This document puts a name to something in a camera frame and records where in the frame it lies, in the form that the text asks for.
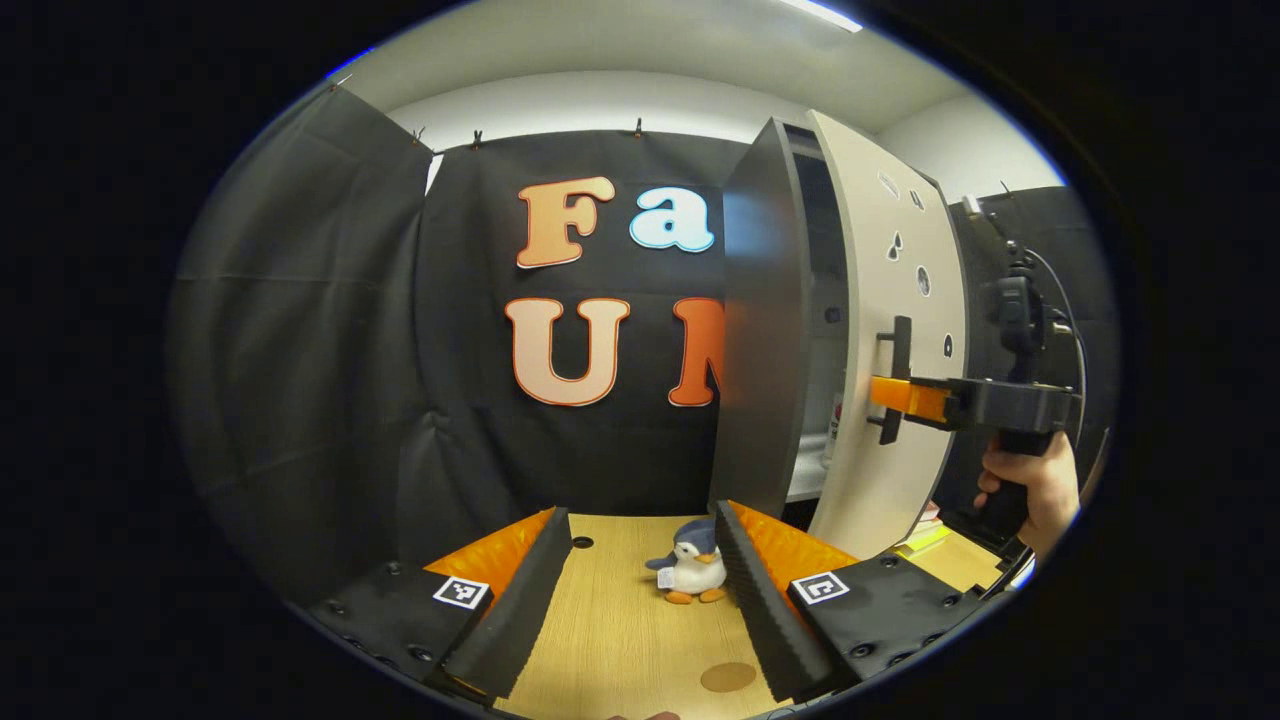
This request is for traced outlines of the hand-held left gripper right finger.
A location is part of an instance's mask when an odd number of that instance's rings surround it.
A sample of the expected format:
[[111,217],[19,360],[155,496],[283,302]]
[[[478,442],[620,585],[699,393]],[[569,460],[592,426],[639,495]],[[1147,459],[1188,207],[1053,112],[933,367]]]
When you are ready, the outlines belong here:
[[716,538],[765,683],[808,702],[868,682],[932,648],[973,615],[960,591],[890,551],[867,560],[731,500]]

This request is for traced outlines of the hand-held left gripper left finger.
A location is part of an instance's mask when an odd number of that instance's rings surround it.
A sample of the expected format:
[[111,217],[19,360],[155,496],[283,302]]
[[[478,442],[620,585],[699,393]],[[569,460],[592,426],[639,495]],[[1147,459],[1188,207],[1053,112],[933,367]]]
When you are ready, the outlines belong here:
[[549,507],[425,566],[384,562],[307,614],[420,685],[467,701],[507,698],[572,547],[567,510]]

